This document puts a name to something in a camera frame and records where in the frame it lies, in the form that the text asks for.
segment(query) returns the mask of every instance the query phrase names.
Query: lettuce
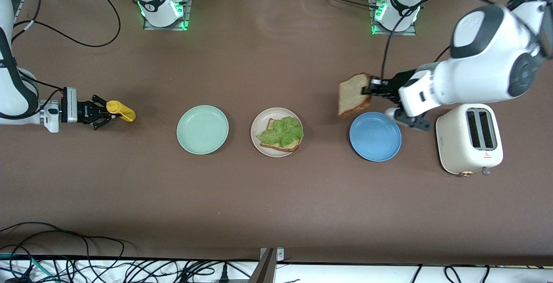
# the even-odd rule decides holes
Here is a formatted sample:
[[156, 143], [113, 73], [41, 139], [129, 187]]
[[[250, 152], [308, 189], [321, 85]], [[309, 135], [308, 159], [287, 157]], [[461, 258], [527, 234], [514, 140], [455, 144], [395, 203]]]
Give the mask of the lettuce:
[[280, 120], [275, 120], [272, 129], [267, 129], [261, 135], [257, 136], [262, 143], [269, 146], [276, 143], [280, 147], [286, 147], [295, 140], [300, 140], [304, 137], [304, 130], [300, 120], [293, 117], [286, 117]]

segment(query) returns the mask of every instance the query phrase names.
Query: tabletop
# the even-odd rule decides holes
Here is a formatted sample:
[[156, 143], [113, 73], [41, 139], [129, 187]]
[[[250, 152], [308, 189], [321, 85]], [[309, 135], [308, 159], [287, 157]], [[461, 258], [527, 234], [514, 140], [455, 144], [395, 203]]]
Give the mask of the tabletop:
[[[503, 162], [487, 177], [459, 178], [441, 168], [431, 132], [401, 127], [401, 150], [382, 163], [353, 151], [354, 118], [337, 117], [338, 82], [379, 74], [386, 41], [371, 34], [366, 8], [194, 0], [188, 31], [160, 32], [142, 29], [132, 0], [111, 1], [122, 23], [112, 44], [84, 47], [33, 25], [13, 52], [39, 80], [74, 86], [81, 101], [93, 94], [119, 100], [137, 120], [98, 131], [63, 124], [57, 134], [0, 126], [2, 225], [40, 220], [126, 239], [134, 246], [125, 254], [135, 257], [258, 258], [260, 247], [281, 246], [293, 261], [311, 262], [553, 260], [550, 62], [528, 94], [491, 104]], [[393, 37], [385, 76], [432, 62], [456, 22], [479, 5], [427, 2], [417, 36]], [[35, 7], [26, 0], [19, 19]], [[117, 31], [105, 0], [42, 0], [38, 19], [91, 44]], [[197, 105], [216, 106], [229, 119], [228, 139], [209, 155], [192, 155], [176, 139], [178, 120]], [[391, 106], [373, 99], [368, 110]], [[251, 143], [253, 119], [271, 107], [292, 110], [304, 126], [302, 145], [282, 159]], [[449, 108], [432, 110], [430, 119]], [[0, 244], [34, 230], [4, 234]], [[33, 249], [82, 254], [75, 241], [45, 236]]]

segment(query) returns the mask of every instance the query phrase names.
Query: toaster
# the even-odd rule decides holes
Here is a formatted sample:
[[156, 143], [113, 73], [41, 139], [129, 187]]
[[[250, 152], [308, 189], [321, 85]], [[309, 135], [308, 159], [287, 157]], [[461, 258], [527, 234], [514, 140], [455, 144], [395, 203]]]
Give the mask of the toaster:
[[436, 121], [440, 162], [446, 171], [470, 175], [503, 161], [503, 147], [496, 115], [484, 104], [462, 104]]

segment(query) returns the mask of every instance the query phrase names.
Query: white plate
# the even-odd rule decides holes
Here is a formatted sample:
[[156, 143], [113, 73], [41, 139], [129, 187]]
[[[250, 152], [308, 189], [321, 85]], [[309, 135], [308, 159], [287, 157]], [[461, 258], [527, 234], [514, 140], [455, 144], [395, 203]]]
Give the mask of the white plate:
[[261, 133], [263, 133], [263, 131], [267, 129], [267, 125], [269, 124], [270, 119], [280, 120], [282, 118], [286, 118], [287, 116], [298, 119], [300, 124], [302, 124], [300, 118], [298, 118], [298, 116], [296, 116], [294, 112], [285, 108], [269, 108], [262, 111], [260, 114], [257, 115], [257, 117], [255, 117], [255, 119], [253, 120], [253, 124], [251, 124], [251, 141], [253, 142], [255, 148], [259, 150], [259, 152], [273, 158], [281, 158], [291, 154], [285, 151], [278, 151], [271, 148], [261, 147], [261, 140], [257, 138], [257, 135], [261, 135]]

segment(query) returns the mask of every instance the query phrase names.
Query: yellow object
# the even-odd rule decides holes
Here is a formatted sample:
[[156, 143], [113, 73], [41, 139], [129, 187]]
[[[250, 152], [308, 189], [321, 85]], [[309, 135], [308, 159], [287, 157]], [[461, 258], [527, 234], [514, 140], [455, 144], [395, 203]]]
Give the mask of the yellow object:
[[105, 104], [105, 108], [110, 114], [122, 115], [121, 119], [126, 122], [132, 122], [137, 118], [137, 114], [134, 110], [123, 105], [118, 100], [110, 100], [107, 104]]

